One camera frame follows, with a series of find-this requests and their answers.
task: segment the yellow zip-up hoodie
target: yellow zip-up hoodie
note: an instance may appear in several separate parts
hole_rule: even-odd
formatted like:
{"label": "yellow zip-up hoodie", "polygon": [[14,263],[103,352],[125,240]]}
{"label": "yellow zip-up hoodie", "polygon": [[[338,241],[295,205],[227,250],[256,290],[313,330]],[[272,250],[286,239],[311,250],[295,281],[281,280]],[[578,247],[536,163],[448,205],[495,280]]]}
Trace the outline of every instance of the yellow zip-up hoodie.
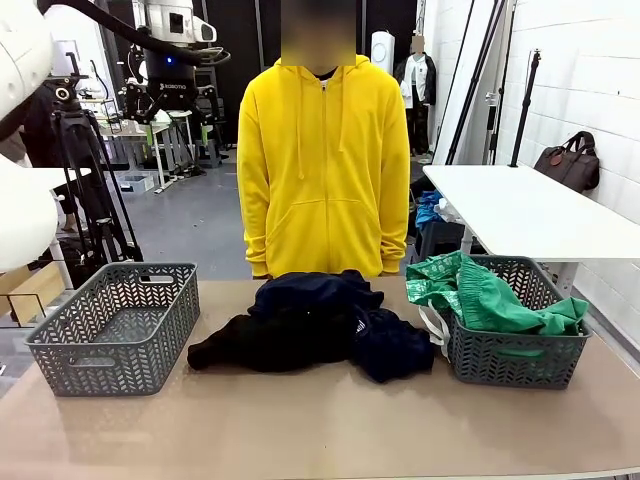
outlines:
{"label": "yellow zip-up hoodie", "polygon": [[278,61],[242,100],[238,185],[255,276],[398,272],[409,139],[397,82],[360,55],[326,86]]}

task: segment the hoodie drawstring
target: hoodie drawstring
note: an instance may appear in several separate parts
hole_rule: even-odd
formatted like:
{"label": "hoodie drawstring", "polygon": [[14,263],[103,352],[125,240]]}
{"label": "hoodie drawstring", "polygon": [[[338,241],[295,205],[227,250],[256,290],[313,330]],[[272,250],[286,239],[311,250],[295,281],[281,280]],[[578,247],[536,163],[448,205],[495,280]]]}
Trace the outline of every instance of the hoodie drawstring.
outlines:
{"label": "hoodie drawstring", "polygon": [[341,67],[342,70],[342,112],[340,113],[340,143],[338,144],[338,151],[344,152],[344,130],[345,130],[345,117],[347,111],[347,74],[346,68]]}
{"label": "hoodie drawstring", "polygon": [[300,72],[300,68],[296,67],[296,74],[298,76],[298,102],[296,112],[296,141],[297,141],[297,151],[296,155],[298,157],[298,178],[300,180],[304,180],[304,169],[302,168],[302,73]]}
{"label": "hoodie drawstring", "polygon": [[[340,143],[338,151],[344,152],[344,131],[346,130],[345,118],[347,112],[347,73],[346,68],[339,67],[342,71],[342,111],[340,113]],[[304,180],[304,168],[302,165],[302,101],[304,95],[302,72],[300,67],[296,67],[296,75],[298,77],[298,101],[296,102],[296,156],[298,161],[298,178]]]}

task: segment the mannequin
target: mannequin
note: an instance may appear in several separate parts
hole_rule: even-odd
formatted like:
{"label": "mannequin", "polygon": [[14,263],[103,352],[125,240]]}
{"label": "mannequin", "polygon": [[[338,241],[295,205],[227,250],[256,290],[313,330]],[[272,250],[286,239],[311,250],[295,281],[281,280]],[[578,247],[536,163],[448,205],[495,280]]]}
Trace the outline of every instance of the mannequin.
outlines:
{"label": "mannequin", "polygon": [[436,104],[436,67],[424,52],[423,36],[413,37],[411,55],[398,65],[394,77],[404,98],[412,155],[425,155],[429,152],[429,105]]}

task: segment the gray woven basket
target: gray woven basket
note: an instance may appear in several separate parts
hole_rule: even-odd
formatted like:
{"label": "gray woven basket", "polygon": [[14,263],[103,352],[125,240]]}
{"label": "gray woven basket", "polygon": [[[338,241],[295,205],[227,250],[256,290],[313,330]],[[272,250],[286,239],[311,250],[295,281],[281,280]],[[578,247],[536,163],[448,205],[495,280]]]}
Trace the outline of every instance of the gray woven basket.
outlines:
{"label": "gray woven basket", "polygon": [[152,395],[199,315],[194,264],[113,263],[26,343],[55,395]]}
{"label": "gray woven basket", "polygon": [[[533,260],[474,255],[473,260],[506,281],[525,307],[540,310],[562,300]],[[517,335],[465,328],[453,312],[443,314],[449,329],[449,359],[456,377],[468,383],[508,387],[567,388],[591,336]]]}

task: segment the hoodie sleeve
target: hoodie sleeve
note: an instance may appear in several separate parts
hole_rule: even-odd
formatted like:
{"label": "hoodie sleeve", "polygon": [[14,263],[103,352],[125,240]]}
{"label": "hoodie sleeve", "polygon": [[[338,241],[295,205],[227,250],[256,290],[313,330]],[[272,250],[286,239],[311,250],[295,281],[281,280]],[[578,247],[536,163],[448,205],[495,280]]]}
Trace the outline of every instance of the hoodie sleeve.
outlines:
{"label": "hoodie sleeve", "polygon": [[251,85],[240,105],[238,122],[238,190],[244,223],[247,261],[256,277],[269,273],[266,260],[269,175],[262,148],[258,111]]}
{"label": "hoodie sleeve", "polygon": [[409,223],[409,132],[400,88],[393,85],[382,139],[380,227],[382,270],[398,273],[404,258]]}

